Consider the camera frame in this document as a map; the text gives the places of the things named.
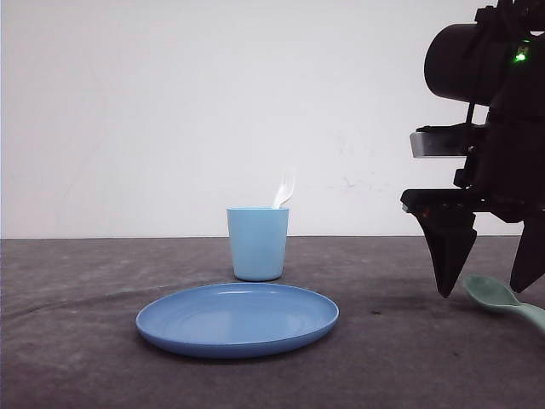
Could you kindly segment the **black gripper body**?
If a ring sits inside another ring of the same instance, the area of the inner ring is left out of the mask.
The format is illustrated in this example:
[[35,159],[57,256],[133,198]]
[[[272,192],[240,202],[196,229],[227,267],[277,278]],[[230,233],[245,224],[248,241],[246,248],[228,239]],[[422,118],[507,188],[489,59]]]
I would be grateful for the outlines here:
[[424,210],[490,212],[505,222],[544,207],[544,104],[495,104],[485,137],[465,156],[451,189],[409,189],[401,197],[413,216]]

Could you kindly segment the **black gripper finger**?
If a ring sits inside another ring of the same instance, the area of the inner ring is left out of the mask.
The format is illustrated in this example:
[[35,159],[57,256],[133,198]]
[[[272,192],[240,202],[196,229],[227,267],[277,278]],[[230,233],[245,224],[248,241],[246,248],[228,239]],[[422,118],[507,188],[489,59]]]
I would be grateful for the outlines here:
[[522,292],[544,275],[544,210],[525,219],[510,286]]
[[424,210],[414,216],[427,241],[438,293],[448,297],[476,240],[475,214],[465,210]]

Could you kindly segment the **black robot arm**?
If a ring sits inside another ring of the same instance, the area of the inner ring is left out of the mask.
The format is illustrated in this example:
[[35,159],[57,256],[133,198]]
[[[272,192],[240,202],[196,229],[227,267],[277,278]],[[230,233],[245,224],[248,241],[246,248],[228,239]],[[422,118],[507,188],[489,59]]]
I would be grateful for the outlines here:
[[422,227],[438,292],[452,292],[477,233],[475,216],[522,223],[510,285],[521,292],[544,273],[544,4],[500,1],[472,24],[447,26],[432,41],[424,76],[437,96],[488,110],[425,126],[410,137],[417,158],[462,157],[451,189],[408,189],[401,202]]

